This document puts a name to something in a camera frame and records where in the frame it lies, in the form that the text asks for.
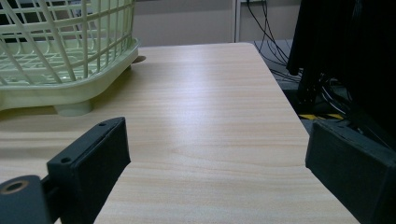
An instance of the black monitor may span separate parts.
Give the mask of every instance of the black monitor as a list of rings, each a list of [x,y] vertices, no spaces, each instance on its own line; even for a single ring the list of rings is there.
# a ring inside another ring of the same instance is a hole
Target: black monitor
[[[300,103],[314,104],[337,79],[350,103],[396,138],[395,9],[394,0],[302,0],[287,65],[292,75],[304,70]]]

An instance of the white wall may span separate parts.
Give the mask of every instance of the white wall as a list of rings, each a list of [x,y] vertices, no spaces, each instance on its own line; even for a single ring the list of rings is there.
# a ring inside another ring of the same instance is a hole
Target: white wall
[[[267,0],[271,28],[276,39],[294,34],[301,0]],[[240,26],[235,29],[237,0],[137,0],[134,12],[134,36],[142,46],[229,43],[239,28],[240,41],[262,39],[262,33],[241,5]],[[252,6],[263,21],[260,3]]]
[[[268,21],[275,39],[292,39],[297,23],[301,0],[267,0]],[[251,4],[250,7],[264,27],[264,14],[261,3]],[[262,30],[254,21],[248,7],[241,7],[240,41],[253,41],[262,39]]]
[[[142,46],[231,42],[231,0],[138,1],[134,36]]]

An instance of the desk surface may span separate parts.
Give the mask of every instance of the desk surface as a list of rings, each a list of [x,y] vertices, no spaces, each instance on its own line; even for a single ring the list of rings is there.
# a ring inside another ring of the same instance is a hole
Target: desk surface
[[[357,223],[304,167],[308,133],[249,44],[142,48],[80,117],[0,113],[0,182],[102,120],[126,118],[132,163],[97,223]]]

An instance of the light wood grain tabletop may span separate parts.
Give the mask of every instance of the light wood grain tabletop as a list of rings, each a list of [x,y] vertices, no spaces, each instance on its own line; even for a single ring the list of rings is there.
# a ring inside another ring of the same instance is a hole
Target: light wood grain tabletop
[[[0,182],[125,117],[132,162],[96,223],[357,223],[304,166],[309,135],[250,44],[141,48],[93,111],[0,112]]]

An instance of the basket foot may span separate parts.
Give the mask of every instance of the basket foot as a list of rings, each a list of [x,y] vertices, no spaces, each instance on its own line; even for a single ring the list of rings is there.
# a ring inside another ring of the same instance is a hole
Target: basket foot
[[[70,105],[55,105],[54,108],[61,116],[73,117],[90,113],[92,110],[92,105],[88,100]]]

